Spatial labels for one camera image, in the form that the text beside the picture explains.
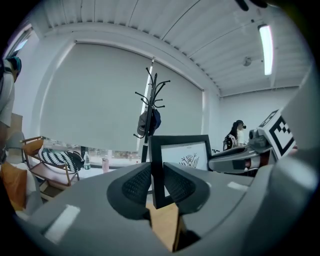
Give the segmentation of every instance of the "roller blind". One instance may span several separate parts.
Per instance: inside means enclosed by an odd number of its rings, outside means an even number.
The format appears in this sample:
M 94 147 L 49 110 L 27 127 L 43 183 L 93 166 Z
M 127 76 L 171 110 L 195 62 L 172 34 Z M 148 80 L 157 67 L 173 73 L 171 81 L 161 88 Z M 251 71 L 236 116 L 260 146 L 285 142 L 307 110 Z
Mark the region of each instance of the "roller blind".
M 44 100 L 42 136 L 97 149 L 136 151 L 146 67 L 122 49 L 76 44 L 55 72 Z
M 155 62 L 152 76 L 157 83 L 170 80 L 157 95 L 161 125 L 154 135 L 200 135 L 202 128 L 202 91 L 170 68 Z

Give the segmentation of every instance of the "person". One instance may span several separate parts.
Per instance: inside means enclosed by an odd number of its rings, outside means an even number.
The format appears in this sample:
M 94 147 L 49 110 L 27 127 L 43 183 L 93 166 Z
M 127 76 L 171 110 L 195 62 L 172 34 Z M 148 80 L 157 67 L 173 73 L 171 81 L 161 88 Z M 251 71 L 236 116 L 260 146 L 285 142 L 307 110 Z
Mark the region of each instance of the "person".
M 246 126 L 242 120 L 237 120 L 232 124 L 232 128 L 223 141 L 223 151 L 229 150 L 245 144 L 243 129 Z
M 13 56 L 1 63 L 0 74 L 0 164 L 6 160 L 7 129 L 11 125 L 11 115 L 15 100 L 14 84 L 22 68 L 21 59 Z

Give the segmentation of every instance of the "striped cushion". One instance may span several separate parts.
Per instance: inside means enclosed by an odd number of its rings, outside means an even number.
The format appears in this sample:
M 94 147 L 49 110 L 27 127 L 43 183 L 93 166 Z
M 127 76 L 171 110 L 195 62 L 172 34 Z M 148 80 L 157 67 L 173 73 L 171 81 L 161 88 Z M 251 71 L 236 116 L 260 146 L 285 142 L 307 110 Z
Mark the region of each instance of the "striped cushion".
M 72 150 L 63 151 L 60 153 L 50 153 L 45 152 L 44 147 L 42 146 L 39 150 L 39 158 L 48 164 L 62 166 L 67 163 L 68 170 L 70 172 L 76 173 L 84 166 L 84 160 L 81 155 Z

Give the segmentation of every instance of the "drawing on screen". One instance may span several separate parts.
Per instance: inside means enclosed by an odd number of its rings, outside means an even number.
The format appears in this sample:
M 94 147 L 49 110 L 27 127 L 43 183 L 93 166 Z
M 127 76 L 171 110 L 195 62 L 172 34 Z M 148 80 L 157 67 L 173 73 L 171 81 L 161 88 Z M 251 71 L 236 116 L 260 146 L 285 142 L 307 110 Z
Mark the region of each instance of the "drawing on screen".
M 179 162 L 179 164 L 183 166 L 196 168 L 198 161 L 199 156 L 197 157 L 197 153 L 194 153 L 193 156 L 191 154 L 188 154 L 185 157 L 181 158 L 181 162 Z

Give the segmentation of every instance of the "coat rack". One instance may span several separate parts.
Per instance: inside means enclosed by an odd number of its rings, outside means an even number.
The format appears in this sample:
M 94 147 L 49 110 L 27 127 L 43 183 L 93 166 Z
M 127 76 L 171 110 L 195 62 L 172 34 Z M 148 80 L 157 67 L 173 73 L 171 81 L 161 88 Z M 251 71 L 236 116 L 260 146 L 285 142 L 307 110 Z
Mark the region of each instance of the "coat rack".
M 138 93 L 138 92 L 134 92 L 135 94 L 140 95 L 141 101 L 145 103 L 145 105 L 147 106 L 147 118 L 146 118 L 146 122 L 145 122 L 145 128 L 144 128 L 144 135 L 142 137 L 133 134 L 134 136 L 136 136 L 139 139 L 143 139 L 144 138 L 144 143 L 143 143 L 143 147 L 142 147 L 142 156 L 141 156 L 141 163 L 145 163 L 147 160 L 147 153 L 148 153 L 148 137 L 149 137 L 149 130 L 150 130 L 150 123 L 151 123 L 151 116 L 152 116 L 152 110 L 154 108 L 164 108 L 165 105 L 162 106 L 156 106 L 155 102 L 159 102 L 162 101 L 163 99 L 156 99 L 158 93 L 161 91 L 161 89 L 166 85 L 166 83 L 169 83 L 170 80 L 167 81 L 163 81 L 157 84 L 157 77 L 158 74 L 155 73 L 154 75 L 154 79 L 152 77 L 152 75 L 149 72 L 149 69 L 146 67 L 145 68 L 146 71 L 148 72 L 150 78 L 151 78 L 151 83 L 149 83 L 148 85 L 151 85 L 151 94 L 150 94 L 150 98 L 147 99 L 145 96 L 143 96 L 142 94 Z

